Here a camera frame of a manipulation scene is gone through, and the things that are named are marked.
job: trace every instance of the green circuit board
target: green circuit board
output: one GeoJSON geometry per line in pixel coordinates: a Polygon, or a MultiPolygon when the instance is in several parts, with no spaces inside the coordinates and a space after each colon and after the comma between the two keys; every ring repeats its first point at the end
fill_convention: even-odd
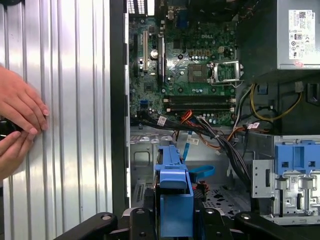
{"type": "MultiPolygon", "coordinates": [[[[235,27],[232,22],[200,23],[179,29],[175,23],[165,26],[165,78],[158,80],[157,47],[160,27],[154,18],[136,18],[129,23],[129,76],[130,114],[135,116],[141,103],[147,103],[152,117],[165,116],[178,121],[179,114],[172,114],[164,104],[167,96],[189,97],[190,101],[202,98],[210,101],[215,96],[234,98],[235,88],[220,84],[235,78],[233,64],[218,66],[218,82],[210,81],[212,63],[232,61],[236,58],[235,27]],[[144,34],[147,40],[147,68],[144,69],[144,34]]],[[[198,112],[216,126],[231,126],[232,107],[223,111],[214,109],[198,112]]]]}

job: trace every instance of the aluminum side panel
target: aluminum side panel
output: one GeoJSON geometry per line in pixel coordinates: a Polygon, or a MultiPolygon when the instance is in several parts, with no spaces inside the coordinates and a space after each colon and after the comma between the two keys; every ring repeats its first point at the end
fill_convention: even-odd
{"type": "Polygon", "coordinates": [[[4,180],[6,240],[51,240],[112,212],[110,1],[0,5],[0,64],[34,86],[49,130],[4,180]]]}

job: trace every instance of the power supply label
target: power supply label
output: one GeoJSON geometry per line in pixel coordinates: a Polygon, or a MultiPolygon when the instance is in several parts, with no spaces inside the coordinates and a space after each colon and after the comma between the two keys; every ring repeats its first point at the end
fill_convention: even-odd
{"type": "Polygon", "coordinates": [[[289,59],[303,60],[316,52],[316,14],[289,10],[289,59]]]}

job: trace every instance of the sticker label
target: sticker label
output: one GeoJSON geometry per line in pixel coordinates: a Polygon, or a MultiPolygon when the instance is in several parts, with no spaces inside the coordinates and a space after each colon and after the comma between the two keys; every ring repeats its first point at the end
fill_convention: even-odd
{"type": "Polygon", "coordinates": [[[312,10],[289,10],[289,59],[302,60],[315,52],[316,14],[312,10]]]}
{"type": "Polygon", "coordinates": [[[166,124],[166,121],[167,121],[166,117],[160,116],[156,124],[163,127],[166,124]]]}
{"type": "Polygon", "coordinates": [[[252,129],[257,129],[259,127],[260,123],[259,122],[255,122],[253,125],[252,125],[252,129]]]}
{"type": "Polygon", "coordinates": [[[198,145],[198,144],[199,144],[199,139],[192,138],[192,137],[188,137],[188,138],[186,139],[186,142],[187,142],[188,144],[198,145]]]}

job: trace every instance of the screw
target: screw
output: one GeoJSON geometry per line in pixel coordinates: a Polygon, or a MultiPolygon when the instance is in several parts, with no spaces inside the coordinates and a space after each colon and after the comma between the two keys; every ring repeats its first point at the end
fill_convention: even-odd
{"type": "Polygon", "coordinates": [[[208,208],[205,210],[208,214],[213,214],[214,210],[212,208],[208,208]]]}
{"type": "Polygon", "coordinates": [[[109,220],[109,219],[111,219],[111,216],[110,215],[104,215],[101,218],[102,218],[102,220],[109,220]]]}
{"type": "Polygon", "coordinates": [[[244,219],[244,220],[249,220],[249,219],[251,219],[251,217],[250,217],[250,215],[248,215],[248,214],[241,214],[241,217],[244,219]]]}

